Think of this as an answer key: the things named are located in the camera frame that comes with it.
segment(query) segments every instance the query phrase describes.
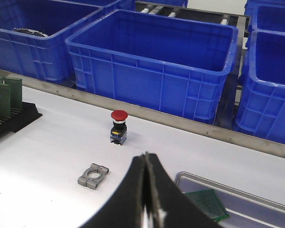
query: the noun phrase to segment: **red emergency stop button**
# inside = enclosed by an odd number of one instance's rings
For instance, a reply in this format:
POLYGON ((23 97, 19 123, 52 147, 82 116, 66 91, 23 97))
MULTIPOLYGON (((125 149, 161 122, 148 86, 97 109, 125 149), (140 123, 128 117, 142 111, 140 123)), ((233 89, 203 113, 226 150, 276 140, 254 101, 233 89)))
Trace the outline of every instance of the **red emergency stop button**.
POLYGON ((124 121, 128 117, 128 113, 124 110, 115 110, 111 113, 111 117, 116 121, 124 121))

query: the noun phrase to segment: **blue storage bin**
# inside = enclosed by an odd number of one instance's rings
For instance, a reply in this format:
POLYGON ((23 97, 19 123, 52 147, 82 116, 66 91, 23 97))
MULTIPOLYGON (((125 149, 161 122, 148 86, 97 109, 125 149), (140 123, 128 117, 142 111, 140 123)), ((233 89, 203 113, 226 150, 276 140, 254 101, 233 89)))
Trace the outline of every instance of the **blue storage bin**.
POLYGON ((254 10, 251 23, 252 30, 285 32, 285 7, 260 5, 254 10))
POLYGON ((64 40, 101 16, 100 7, 66 1, 0 0, 0 69, 52 82, 68 78, 74 68, 64 40))
POLYGON ((254 9, 260 5, 285 7, 285 0, 247 0, 247 3, 245 5, 245 15, 252 16, 254 9))
POLYGON ((144 0, 146 2, 153 2, 163 5, 187 7, 188 0, 144 0))
POLYGON ((255 30, 234 130, 285 144, 285 34, 255 30))
POLYGON ((113 10, 135 10, 135 0, 67 0, 94 6, 101 6, 103 13, 108 14, 113 10))
POLYGON ((235 27, 117 10, 66 43, 79 88, 210 120, 234 65, 237 35, 235 27))

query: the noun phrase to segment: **gray metal bracket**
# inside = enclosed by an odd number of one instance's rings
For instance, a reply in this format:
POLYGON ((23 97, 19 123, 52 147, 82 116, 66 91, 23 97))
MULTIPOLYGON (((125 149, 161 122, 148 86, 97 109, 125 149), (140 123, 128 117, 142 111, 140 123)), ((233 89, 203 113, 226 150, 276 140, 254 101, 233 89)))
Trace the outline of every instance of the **gray metal bracket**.
POLYGON ((81 177, 78 178, 78 184, 95 190, 98 185, 104 180, 105 175, 109 172, 109 169, 105 166, 100 166, 95 163, 91 164, 91 167, 86 169, 81 177), (95 178, 89 177, 91 173, 98 173, 99 176, 95 178))

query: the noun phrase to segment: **metal tray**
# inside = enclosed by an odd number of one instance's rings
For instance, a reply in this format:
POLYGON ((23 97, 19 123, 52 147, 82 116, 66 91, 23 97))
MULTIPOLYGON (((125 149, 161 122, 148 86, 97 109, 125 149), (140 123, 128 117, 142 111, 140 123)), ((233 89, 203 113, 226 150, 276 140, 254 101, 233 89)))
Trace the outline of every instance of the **metal tray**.
POLYGON ((225 228, 285 228, 285 206, 237 189, 179 172, 176 185, 182 192, 215 189, 230 218, 219 224, 225 228))

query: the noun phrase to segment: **metal rail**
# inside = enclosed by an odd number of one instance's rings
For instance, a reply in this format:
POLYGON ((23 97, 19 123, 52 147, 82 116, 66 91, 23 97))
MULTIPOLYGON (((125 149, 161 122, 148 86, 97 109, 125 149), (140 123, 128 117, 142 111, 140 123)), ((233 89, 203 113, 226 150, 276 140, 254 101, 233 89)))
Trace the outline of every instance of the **metal rail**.
POLYGON ((26 76, 17 75, 7 71, 0 70, 0 76, 12 76, 21 78, 23 85, 41 90, 50 94, 59 95, 62 97, 70 98, 73 100, 81 101, 87 104, 95 105, 98 107, 106 108, 109 110, 123 109, 129 115, 163 124, 166 126, 181 129, 187 132, 192 132, 213 139, 221 140, 224 142, 232 143, 235 145, 247 147, 256 151, 272 154, 278 157, 285 158, 285 145, 272 142, 269 140, 257 138, 254 136, 234 132, 231 130, 223 129, 220 127, 208 125, 205 123, 196 122, 193 120, 185 119, 182 117, 174 116, 171 114, 162 113, 152 109, 140 107, 137 105, 113 100, 103 96, 98 96, 76 89, 56 85, 49 82, 40 81, 26 76))

